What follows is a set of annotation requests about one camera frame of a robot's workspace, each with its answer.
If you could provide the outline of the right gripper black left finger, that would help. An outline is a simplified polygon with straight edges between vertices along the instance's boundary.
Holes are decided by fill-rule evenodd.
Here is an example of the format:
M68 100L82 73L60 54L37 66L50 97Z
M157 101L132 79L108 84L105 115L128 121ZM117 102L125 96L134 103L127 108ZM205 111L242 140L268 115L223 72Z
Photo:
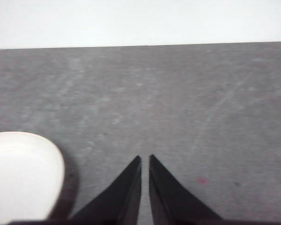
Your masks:
M141 200L141 157L136 156L96 198L76 212L75 222L136 222Z

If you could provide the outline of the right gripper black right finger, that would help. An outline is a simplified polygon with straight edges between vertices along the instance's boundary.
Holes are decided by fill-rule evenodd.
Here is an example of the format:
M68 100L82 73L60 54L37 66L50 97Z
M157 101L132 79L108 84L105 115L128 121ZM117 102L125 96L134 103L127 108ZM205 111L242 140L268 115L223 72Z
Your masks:
M155 222L223 220L179 183L155 155L149 157L149 195Z

